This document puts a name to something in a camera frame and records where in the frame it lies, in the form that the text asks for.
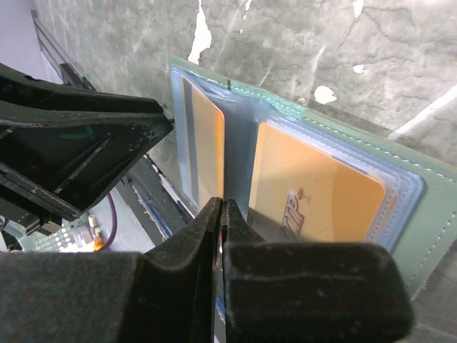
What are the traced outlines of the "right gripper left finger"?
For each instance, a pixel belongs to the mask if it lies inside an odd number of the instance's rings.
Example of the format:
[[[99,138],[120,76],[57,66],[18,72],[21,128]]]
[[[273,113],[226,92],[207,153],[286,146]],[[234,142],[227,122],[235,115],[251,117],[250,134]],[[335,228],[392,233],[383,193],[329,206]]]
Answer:
[[[221,200],[150,252],[3,253],[3,342],[212,342]]]

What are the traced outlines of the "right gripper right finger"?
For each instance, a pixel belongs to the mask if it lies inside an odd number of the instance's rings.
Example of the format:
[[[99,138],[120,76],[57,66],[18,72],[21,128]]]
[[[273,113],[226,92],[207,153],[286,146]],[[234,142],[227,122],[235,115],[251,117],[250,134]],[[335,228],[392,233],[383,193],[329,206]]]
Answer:
[[[397,342],[415,314],[392,256],[367,243],[266,242],[222,214],[228,342]]]

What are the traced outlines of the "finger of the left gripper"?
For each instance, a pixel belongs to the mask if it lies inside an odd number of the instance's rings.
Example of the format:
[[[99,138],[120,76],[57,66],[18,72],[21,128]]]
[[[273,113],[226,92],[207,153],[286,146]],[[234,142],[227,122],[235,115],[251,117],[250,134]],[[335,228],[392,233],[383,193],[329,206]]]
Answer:
[[[1,65],[2,118],[161,118],[153,99],[107,94],[35,79]]]
[[[77,218],[171,129],[157,103],[1,104],[1,215]]]

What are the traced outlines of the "mint green card holder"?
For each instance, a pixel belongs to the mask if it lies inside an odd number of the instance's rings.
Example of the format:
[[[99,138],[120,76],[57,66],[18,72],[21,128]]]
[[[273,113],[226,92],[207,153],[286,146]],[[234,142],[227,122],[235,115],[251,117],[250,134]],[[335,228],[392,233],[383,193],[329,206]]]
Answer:
[[[201,87],[224,113],[224,199],[234,199],[248,221],[260,124],[300,139],[381,181],[386,195],[362,242],[382,246],[416,296],[456,240],[456,172],[382,139],[287,101],[269,91],[217,76],[188,63],[170,65],[178,160],[184,194],[191,200],[190,164],[181,77]]]

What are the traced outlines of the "orange card magnetic stripe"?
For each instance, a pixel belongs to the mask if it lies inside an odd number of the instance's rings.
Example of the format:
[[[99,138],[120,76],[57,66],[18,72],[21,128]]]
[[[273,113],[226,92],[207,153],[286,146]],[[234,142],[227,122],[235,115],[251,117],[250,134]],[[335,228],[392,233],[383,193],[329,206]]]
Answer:
[[[203,89],[181,77],[187,152],[190,164],[191,198],[201,209],[211,197],[224,196],[224,113]]]

